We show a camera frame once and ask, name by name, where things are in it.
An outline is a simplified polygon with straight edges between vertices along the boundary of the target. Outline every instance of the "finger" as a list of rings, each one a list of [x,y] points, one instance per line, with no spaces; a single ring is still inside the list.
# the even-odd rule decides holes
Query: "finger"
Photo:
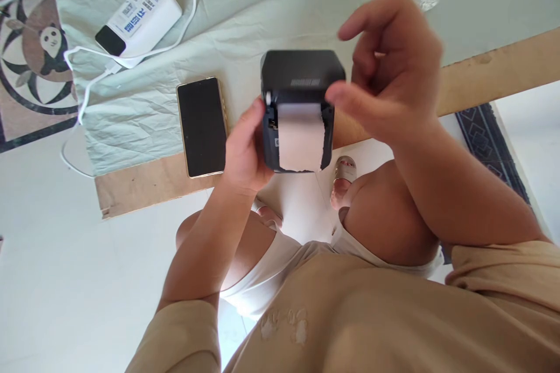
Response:
[[[363,90],[375,95],[372,89],[372,78],[366,77],[356,66],[352,66],[352,83],[355,83]]]
[[[419,17],[422,17],[422,13],[412,0],[370,1],[351,14],[338,30],[338,37],[342,41],[347,41],[365,30],[379,35],[398,14],[403,13],[408,15],[418,14]]]
[[[239,118],[229,136],[230,142],[236,147],[245,148],[249,146],[253,141],[255,130],[263,120],[263,116],[264,103],[259,97],[253,101],[249,109]]]
[[[377,68],[375,46],[378,44],[379,40],[375,39],[372,33],[364,32],[354,48],[352,62],[365,79],[370,79],[375,74]]]
[[[259,161],[264,160],[264,151],[263,151],[263,125],[259,124],[257,129],[255,130],[255,149],[257,150],[257,157]]]
[[[346,82],[335,82],[325,94],[325,99],[357,120],[363,126],[377,114],[382,103],[361,87]]]

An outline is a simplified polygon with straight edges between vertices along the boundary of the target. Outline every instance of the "power bank label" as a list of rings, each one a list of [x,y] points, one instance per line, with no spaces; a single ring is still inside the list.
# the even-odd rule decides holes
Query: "power bank label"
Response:
[[[129,40],[161,0],[126,0],[107,25],[123,40]]]

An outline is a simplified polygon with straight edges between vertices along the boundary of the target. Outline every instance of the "gold phone frame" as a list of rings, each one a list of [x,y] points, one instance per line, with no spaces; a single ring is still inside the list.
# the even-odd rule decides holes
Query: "gold phone frame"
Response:
[[[187,149],[185,147],[185,133],[183,132],[183,119],[181,117],[181,107],[179,106],[179,87],[191,85],[193,83],[198,83],[198,82],[201,82],[203,80],[210,80],[210,79],[216,79],[216,81],[218,83],[218,95],[220,97],[220,102],[222,103],[223,129],[226,132],[226,138],[227,138],[229,133],[228,133],[228,125],[226,123],[226,121],[227,121],[226,106],[223,103],[223,96],[222,96],[222,89],[220,87],[220,80],[216,76],[208,77],[206,79],[195,80],[194,82],[183,83],[182,85],[177,85],[177,87],[175,88],[175,95],[177,96],[177,108],[179,109],[179,124],[181,125],[181,141],[183,142],[183,156],[185,156],[185,168],[187,169],[187,176],[190,179],[204,178],[204,177],[207,177],[207,176],[218,175],[220,173],[223,173],[223,171],[219,171],[219,172],[212,172],[212,173],[204,174],[204,175],[198,175],[198,176],[194,176],[194,177],[192,177],[188,173]]]

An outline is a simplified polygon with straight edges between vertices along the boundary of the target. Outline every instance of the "floor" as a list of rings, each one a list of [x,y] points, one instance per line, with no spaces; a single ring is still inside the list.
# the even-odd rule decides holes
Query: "floor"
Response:
[[[541,227],[560,244],[560,81],[492,105]]]
[[[461,139],[454,116],[443,119]],[[70,172],[58,156],[68,132],[0,154],[0,370],[122,372],[153,316],[181,221],[202,209],[201,191],[101,221],[92,180]],[[391,158],[374,140],[338,150],[359,174]],[[69,158],[88,169],[82,135]],[[300,242],[327,240],[332,167],[277,175],[262,196],[282,211],[285,232]],[[445,271],[436,277],[443,280]],[[225,302],[219,309],[226,365],[254,326]]]

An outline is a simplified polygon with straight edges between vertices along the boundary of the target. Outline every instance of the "printer label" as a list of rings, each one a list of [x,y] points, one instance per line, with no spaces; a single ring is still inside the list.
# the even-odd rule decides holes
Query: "printer label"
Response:
[[[319,86],[321,79],[292,79],[290,86]]]
[[[123,40],[129,40],[149,17],[160,0],[126,0],[111,17],[108,26]]]

